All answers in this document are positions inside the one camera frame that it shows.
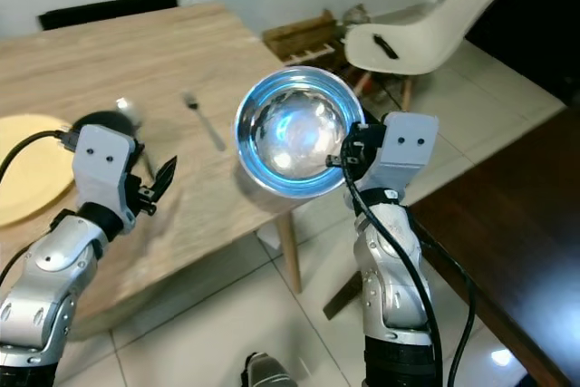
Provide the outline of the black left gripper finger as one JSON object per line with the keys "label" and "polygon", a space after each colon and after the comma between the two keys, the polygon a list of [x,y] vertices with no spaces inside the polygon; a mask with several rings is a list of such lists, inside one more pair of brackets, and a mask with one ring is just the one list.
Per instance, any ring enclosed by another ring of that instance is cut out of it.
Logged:
{"label": "black left gripper finger", "polygon": [[87,125],[100,125],[105,129],[119,131],[121,134],[136,134],[133,121],[120,111],[96,111],[83,115],[78,121],[72,123],[72,130],[80,131]]}

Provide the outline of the shiny steel bowl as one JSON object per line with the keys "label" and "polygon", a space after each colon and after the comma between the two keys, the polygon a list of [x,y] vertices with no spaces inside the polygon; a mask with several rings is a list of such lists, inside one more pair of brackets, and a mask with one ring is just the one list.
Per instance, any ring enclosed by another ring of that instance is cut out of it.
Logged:
{"label": "shiny steel bowl", "polygon": [[247,175],[274,195],[320,197],[343,184],[343,171],[328,158],[362,121],[359,98],[339,76],[290,65],[258,81],[239,105],[237,155]]}

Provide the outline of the silver metal spoon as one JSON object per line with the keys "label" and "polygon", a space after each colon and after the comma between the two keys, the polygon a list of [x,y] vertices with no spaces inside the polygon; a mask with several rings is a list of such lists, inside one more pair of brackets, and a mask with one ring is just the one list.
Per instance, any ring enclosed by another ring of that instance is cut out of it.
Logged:
{"label": "silver metal spoon", "polygon": [[140,129],[142,127],[140,113],[137,111],[136,106],[127,100],[127,98],[119,98],[116,101],[116,109],[131,123],[131,135],[141,145],[140,159],[149,173],[150,180],[156,180],[156,167],[154,167],[153,160],[150,158],[148,151],[145,150],[144,140],[140,138]]}

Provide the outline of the silver metal fork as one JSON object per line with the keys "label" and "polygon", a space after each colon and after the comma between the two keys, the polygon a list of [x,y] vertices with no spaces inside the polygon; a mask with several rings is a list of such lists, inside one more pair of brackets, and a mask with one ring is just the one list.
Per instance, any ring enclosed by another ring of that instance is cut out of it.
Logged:
{"label": "silver metal fork", "polygon": [[208,121],[208,117],[206,113],[204,113],[200,109],[200,104],[198,98],[195,97],[195,94],[192,92],[183,92],[183,101],[188,109],[192,110],[196,115],[198,115],[200,123],[202,123],[204,129],[208,132],[208,137],[211,139],[212,142],[215,144],[215,148],[218,151],[225,151],[227,150],[227,144],[225,144],[224,140],[221,139],[220,135],[212,126],[212,123]]}

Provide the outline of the yellow round plate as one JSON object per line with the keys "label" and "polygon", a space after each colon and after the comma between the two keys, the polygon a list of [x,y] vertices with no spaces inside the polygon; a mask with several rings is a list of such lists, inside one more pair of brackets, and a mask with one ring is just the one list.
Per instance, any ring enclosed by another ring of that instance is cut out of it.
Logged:
{"label": "yellow round plate", "polygon": [[[50,115],[7,115],[0,119],[0,158],[38,131],[66,131],[69,123]],[[32,216],[73,183],[73,154],[55,138],[30,143],[8,167],[0,183],[0,225]]]}

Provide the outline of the small black object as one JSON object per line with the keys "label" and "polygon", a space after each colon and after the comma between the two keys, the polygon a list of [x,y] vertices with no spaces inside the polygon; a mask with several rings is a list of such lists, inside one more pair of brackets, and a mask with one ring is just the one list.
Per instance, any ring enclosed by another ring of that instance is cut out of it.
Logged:
{"label": "small black object", "polygon": [[392,46],[388,42],[386,42],[384,36],[380,34],[373,34],[372,41],[374,42],[374,44],[376,44],[377,47],[380,47],[380,50],[384,53],[386,57],[388,57],[388,59],[391,60],[401,59],[398,53],[393,50]]}

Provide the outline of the light wooden table leg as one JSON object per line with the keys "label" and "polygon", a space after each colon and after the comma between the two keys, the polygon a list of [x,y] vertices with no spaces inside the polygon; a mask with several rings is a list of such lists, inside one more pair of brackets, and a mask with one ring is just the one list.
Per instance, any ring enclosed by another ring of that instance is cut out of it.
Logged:
{"label": "light wooden table leg", "polygon": [[299,257],[297,250],[297,237],[295,237],[295,225],[293,213],[286,212],[275,220],[275,227],[279,246],[283,256],[285,256],[285,266],[289,284],[295,295],[302,292],[301,266],[299,266]]}

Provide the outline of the white plastic shell chair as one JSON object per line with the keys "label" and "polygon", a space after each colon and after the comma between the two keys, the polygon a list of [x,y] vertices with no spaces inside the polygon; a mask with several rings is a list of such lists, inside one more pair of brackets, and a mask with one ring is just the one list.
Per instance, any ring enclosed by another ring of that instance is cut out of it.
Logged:
{"label": "white plastic shell chair", "polygon": [[[411,108],[415,77],[434,72],[459,47],[469,28],[494,0],[442,0],[418,21],[408,24],[359,24],[345,34],[345,55],[353,67],[363,71],[353,85],[360,97],[374,73],[402,77],[401,109]],[[372,41],[373,34],[384,36],[401,57],[388,59]]]}

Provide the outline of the dark brown wooden table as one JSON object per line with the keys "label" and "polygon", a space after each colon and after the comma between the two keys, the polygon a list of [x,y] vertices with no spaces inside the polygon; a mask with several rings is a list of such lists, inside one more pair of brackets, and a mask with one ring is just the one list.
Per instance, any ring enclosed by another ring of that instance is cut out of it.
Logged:
{"label": "dark brown wooden table", "polygon": [[509,144],[411,206],[430,254],[542,387],[580,387],[580,137]]}

